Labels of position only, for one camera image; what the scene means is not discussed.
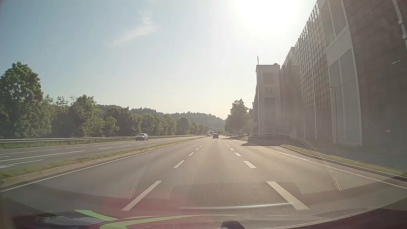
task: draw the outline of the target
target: multi-story building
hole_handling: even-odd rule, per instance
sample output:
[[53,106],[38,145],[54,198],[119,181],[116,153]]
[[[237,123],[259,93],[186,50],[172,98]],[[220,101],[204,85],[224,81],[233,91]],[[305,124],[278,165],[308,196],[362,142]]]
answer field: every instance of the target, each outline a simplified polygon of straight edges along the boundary
[[318,0],[281,68],[290,134],[388,147],[407,140],[400,0]]
[[256,78],[252,110],[253,122],[257,123],[257,128],[254,128],[253,133],[285,132],[280,65],[257,65]]

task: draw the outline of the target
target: car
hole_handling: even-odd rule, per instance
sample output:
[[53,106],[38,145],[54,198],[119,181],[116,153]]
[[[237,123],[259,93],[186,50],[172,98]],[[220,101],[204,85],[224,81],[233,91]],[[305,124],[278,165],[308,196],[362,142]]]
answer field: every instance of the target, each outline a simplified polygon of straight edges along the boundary
[[136,136],[136,141],[137,140],[146,140],[146,141],[148,141],[149,140],[149,136],[147,135],[147,134],[145,134],[145,133],[139,133],[137,136]]

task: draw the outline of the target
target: light pole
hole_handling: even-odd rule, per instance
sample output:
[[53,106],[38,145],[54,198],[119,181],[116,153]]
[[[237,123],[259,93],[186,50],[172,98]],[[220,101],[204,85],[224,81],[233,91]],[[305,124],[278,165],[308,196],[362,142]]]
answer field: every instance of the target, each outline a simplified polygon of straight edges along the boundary
[[336,105],[336,88],[335,87],[329,87],[333,89],[333,95],[335,97],[335,121],[336,121],[336,144],[338,144],[338,109]]

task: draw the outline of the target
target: asphalt road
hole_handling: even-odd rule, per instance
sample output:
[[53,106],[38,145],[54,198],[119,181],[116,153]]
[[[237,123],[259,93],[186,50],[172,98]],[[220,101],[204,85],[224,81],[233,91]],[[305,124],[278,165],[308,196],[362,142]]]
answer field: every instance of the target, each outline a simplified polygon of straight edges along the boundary
[[407,184],[281,147],[220,137],[187,141],[0,193],[10,201],[10,214],[17,214],[12,208],[19,204],[46,212],[92,210],[116,218],[238,214],[197,220],[211,221],[208,228],[219,227],[223,220],[258,228],[253,222],[292,226],[383,207],[406,198]]
[[72,160],[79,157],[88,157],[194,138],[198,137],[149,138],[148,141],[116,141],[0,150],[0,172],[19,167],[42,165],[56,161]]

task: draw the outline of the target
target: white lane line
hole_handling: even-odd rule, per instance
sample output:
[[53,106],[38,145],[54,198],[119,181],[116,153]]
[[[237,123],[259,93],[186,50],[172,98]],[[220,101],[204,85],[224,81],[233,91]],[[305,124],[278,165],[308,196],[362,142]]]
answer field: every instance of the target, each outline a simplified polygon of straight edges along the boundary
[[272,149],[262,147],[262,146],[259,146],[259,147],[261,147],[263,149],[271,150],[271,151],[274,151],[274,152],[277,152],[277,153],[281,153],[281,154],[284,154],[284,155],[287,155],[287,156],[295,157],[295,158],[298,158],[298,159],[301,159],[301,160],[304,160],[304,161],[308,161],[308,159],[305,159],[305,158],[301,158],[301,157],[294,156],[294,155],[291,155],[291,154],[286,154],[286,153],[283,153],[283,152],[280,152],[280,151],[277,151],[277,150],[272,150]]
[[178,168],[178,166],[180,166],[185,160],[180,161],[176,166],[174,166],[174,168]]
[[138,195],[133,201],[131,201],[127,206],[125,206],[122,211],[129,211],[134,207],[141,199],[143,199],[149,192],[153,190],[161,181],[156,181],[150,187],[148,187],[144,192]]
[[[267,150],[271,150],[271,151],[274,151],[274,152],[277,152],[277,153],[281,153],[281,154],[286,155],[285,153],[280,152],[280,151],[272,150],[272,149],[265,148],[265,147],[262,147],[262,146],[258,146],[258,147],[261,147],[261,148],[264,148],[264,149],[267,149]],[[357,173],[349,172],[349,171],[346,171],[346,170],[338,169],[338,168],[335,168],[335,167],[332,167],[332,166],[329,166],[329,165],[319,164],[319,163],[314,162],[314,161],[309,161],[308,159],[303,159],[303,160],[304,160],[304,161],[311,162],[311,163],[314,163],[314,164],[317,164],[317,165],[322,165],[322,166],[325,166],[325,167],[327,167],[327,168],[331,168],[331,169],[339,170],[339,171],[346,172],[346,173],[349,173],[349,174],[353,174],[353,175],[356,175],[356,176],[360,176],[360,177],[363,177],[363,178],[367,178],[367,179],[370,179],[370,180],[372,180],[372,181],[377,181],[377,182],[381,182],[381,183],[384,183],[384,184],[388,184],[388,185],[392,185],[392,186],[395,186],[395,187],[399,187],[399,188],[402,188],[402,189],[407,189],[407,187],[404,187],[404,186],[395,185],[395,184],[392,184],[392,183],[389,183],[389,182],[386,182],[386,181],[381,181],[381,180],[378,180],[378,179],[375,179],[375,178],[371,178],[371,177],[368,177],[368,176],[364,176],[364,175],[360,175],[360,174],[357,174]]]
[[21,154],[21,153],[40,152],[40,151],[48,151],[48,150],[25,151],[25,152],[6,153],[6,154]]
[[14,163],[14,164],[8,164],[8,165],[0,165],[0,169],[2,168],[7,168],[10,166],[18,165],[18,164],[23,164],[23,163],[29,163],[29,162],[36,162],[36,161],[45,161],[45,160],[35,160],[35,161],[25,161],[25,162],[19,162],[19,163]]
[[248,165],[250,168],[252,169],[257,169],[256,166],[254,166],[252,163],[250,163],[249,161],[243,161],[244,163],[246,163],[246,165]]
[[83,151],[86,151],[86,150],[73,151],[73,152],[66,152],[66,153],[57,153],[57,154],[46,154],[46,155],[39,155],[39,156],[28,156],[28,157],[21,157],[21,158],[13,158],[13,159],[7,159],[7,160],[0,160],[0,161],[12,161],[12,160],[20,160],[20,159],[27,159],[27,158],[40,157],[40,156],[52,156],[52,155],[58,155],[58,154],[69,154],[69,153],[76,153],[76,152],[83,152]]
[[267,184],[269,184],[274,190],[280,194],[287,202],[289,202],[296,210],[309,210],[305,204],[303,204],[301,201],[299,201],[295,196],[291,195],[287,190],[285,190],[283,187],[281,187],[277,182],[275,181],[267,181]]
[[14,186],[14,187],[11,187],[11,188],[8,188],[8,189],[0,190],[0,193],[6,192],[6,191],[10,191],[10,190],[13,190],[13,189],[16,189],[16,188],[24,187],[24,186],[27,186],[27,185],[35,184],[35,183],[38,183],[38,182],[41,182],[41,181],[46,181],[46,180],[49,180],[49,179],[52,179],[52,178],[55,178],[55,177],[59,177],[59,176],[71,174],[71,173],[73,173],[73,172],[79,172],[79,171],[87,170],[87,169],[90,169],[90,168],[93,168],[93,167],[96,167],[96,166],[100,166],[100,165],[112,163],[112,162],[115,162],[115,161],[127,159],[127,158],[129,158],[129,157],[139,156],[139,155],[142,155],[142,154],[145,154],[145,153],[149,153],[149,152],[152,152],[152,151],[156,151],[156,150],[162,150],[162,149],[164,149],[164,148],[171,147],[171,146],[172,146],[172,145],[169,145],[169,146],[166,146],[166,147],[163,147],[163,148],[160,148],[160,149],[150,150],[150,151],[146,151],[146,152],[144,152],[144,153],[139,153],[139,154],[135,154],[135,155],[130,155],[130,156],[127,156],[127,157],[122,157],[122,158],[119,158],[119,159],[116,159],[116,160],[103,162],[103,163],[100,163],[100,164],[97,164],[97,165],[92,165],[92,166],[85,167],[85,168],[81,168],[81,169],[78,169],[78,170],[74,170],[74,171],[70,171],[70,172],[58,174],[58,175],[55,175],[55,176],[50,176],[50,177],[47,177],[47,178],[44,178],[44,179],[40,179],[40,180],[37,180],[37,181],[28,182],[28,183],[23,184],[23,185],[18,185],[18,186]]
[[83,148],[83,147],[86,147],[86,146],[79,146],[79,147],[69,147],[69,148],[67,148],[67,149],[75,149],[75,148]]

